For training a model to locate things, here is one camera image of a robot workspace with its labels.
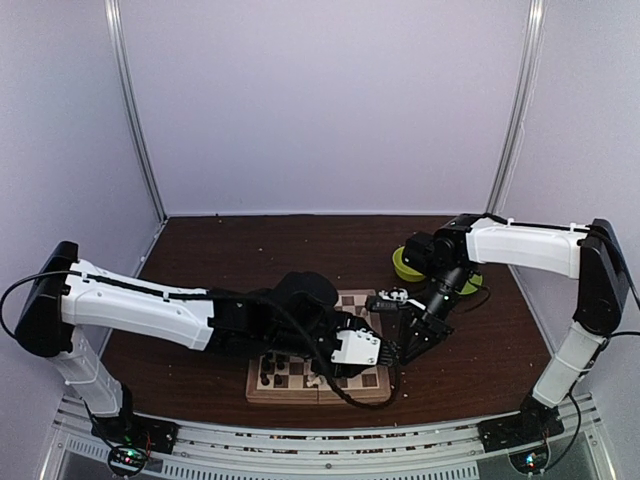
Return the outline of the wooden chess board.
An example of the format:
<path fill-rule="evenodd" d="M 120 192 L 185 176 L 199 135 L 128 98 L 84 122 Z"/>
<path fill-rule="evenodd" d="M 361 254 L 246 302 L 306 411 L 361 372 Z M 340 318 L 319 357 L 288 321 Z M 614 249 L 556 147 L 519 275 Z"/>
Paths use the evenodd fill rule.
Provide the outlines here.
<path fill-rule="evenodd" d="M 368 290 L 340 290 L 336 307 L 365 318 L 377 333 L 382 332 L 380 316 L 365 308 Z M 249 362 L 245 396 L 252 404 L 266 405 L 335 405 L 343 400 L 331 390 L 324 377 L 313 374 L 310 363 L 298 357 L 289 357 L 289 386 L 265 388 L 258 385 L 261 357 Z M 354 400 L 375 404 L 386 401 L 392 393 L 389 369 L 383 366 L 368 368 L 353 378 L 338 378 L 336 384 Z"/>

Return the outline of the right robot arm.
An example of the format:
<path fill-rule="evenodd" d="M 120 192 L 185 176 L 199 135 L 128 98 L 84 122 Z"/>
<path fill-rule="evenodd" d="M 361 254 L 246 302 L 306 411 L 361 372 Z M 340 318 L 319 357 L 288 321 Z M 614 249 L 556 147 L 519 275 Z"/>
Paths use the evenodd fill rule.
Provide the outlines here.
<path fill-rule="evenodd" d="M 549 299 L 571 320 L 529 393 L 533 404 L 513 419 L 513 433 L 526 442 L 550 426 L 548 408 L 558 406 L 587 374 L 616 335 L 627 301 L 639 298 L 616 232 L 605 219 L 553 225 L 491 213 L 461 214 L 432 233 L 414 233 L 404 244 L 401 262 L 426 278 L 422 317 L 437 325 L 485 265 L 508 267 L 536 313 L 544 307 L 524 279 L 550 281 Z"/>

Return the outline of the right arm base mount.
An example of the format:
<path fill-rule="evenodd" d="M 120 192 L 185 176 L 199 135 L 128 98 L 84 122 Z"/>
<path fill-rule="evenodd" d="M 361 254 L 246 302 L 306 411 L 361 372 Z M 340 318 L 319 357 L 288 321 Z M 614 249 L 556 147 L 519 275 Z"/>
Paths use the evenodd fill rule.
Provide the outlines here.
<path fill-rule="evenodd" d="M 486 453 L 507 450 L 511 466 L 524 475 L 542 474 L 551 463 L 550 437 L 562 434 L 558 407 L 527 396 L 511 415 L 481 421 L 478 434 Z"/>

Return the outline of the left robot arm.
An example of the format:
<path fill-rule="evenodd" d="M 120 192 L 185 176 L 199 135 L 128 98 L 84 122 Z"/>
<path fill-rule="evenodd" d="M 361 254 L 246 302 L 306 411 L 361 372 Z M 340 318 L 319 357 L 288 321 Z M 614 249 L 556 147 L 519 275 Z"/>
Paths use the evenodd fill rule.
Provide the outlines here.
<path fill-rule="evenodd" d="M 290 272 L 275 287 L 239 293 L 171 287 L 112 273 L 82 260 L 78 246 L 57 245 L 31 289 L 13 337 L 29 353 L 55 363 L 66 384 L 123 444 L 144 424 L 131 394 L 98 359 L 83 332 L 104 327 L 166 340 L 214 355 L 258 357 L 268 351 L 309 359 L 345 402 L 337 379 L 389 366 L 394 347 L 362 317 L 338 309 L 324 276 Z"/>

